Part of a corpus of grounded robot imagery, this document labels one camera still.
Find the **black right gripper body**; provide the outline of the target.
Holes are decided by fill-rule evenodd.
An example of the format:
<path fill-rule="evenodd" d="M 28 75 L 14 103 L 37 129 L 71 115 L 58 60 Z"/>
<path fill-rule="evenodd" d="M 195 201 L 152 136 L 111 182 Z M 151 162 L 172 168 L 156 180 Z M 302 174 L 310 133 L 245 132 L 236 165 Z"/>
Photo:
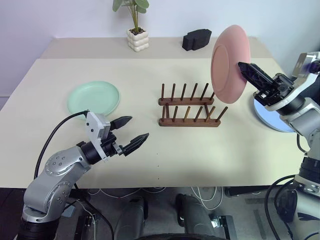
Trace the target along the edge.
<path fill-rule="evenodd" d="M 294 82 L 286 75 L 277 73 L 270 79 L 259 77 L 252 84 L 257 88 L 254 98 L 263 106 L 272 106 L 293 90 Z"/>

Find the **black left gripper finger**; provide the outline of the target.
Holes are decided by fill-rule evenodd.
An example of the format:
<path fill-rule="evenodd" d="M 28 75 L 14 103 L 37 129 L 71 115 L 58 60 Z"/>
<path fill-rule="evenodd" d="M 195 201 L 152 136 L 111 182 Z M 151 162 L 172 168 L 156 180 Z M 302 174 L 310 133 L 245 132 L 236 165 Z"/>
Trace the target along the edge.
<path fill-rule="evenodd" d="M 110 130 L 117 130 L 124 125 L 126 125 L 133 117 L 132 116 L 121 116 L 117 119 L 114 119 L 110 122 Z"/>
<path fill-rule="evenodd" d="M 149 133 L 138 135 L 137 137 L 132 139 L 129 144 L 121 147 L 122 154 L 124 156 L 128 156 L 129 154 L 131 154 L 132 152 L 140 148 L 141 145 L 147 140 L 148 137 L 149 137 Z"/>

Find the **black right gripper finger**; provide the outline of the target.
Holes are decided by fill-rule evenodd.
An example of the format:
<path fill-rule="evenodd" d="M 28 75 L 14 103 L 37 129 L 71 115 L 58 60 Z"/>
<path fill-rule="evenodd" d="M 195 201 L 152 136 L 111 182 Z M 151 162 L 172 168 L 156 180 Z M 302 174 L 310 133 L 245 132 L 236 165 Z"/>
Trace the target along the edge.
<path fill-rule="evenodd" d="M 273 79 L 256 64 L 238 62 L 237 65 L 242 77 L 257 89 L 268 89 L 273 86 Z"/>

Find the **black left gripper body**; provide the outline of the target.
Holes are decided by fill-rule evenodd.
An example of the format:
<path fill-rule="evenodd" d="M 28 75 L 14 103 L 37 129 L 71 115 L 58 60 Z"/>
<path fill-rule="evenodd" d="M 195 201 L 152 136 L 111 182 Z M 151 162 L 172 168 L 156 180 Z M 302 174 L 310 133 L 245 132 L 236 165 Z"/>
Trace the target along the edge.
<path fill-rule="evenodd" d="M 122 155 L 122 148 L 116 143 L 116 136 L 109 132 L 107 137 L 101 141 L 101 148 L 105 153 L 106 157 L 112 157 L 114 155 Z"/>

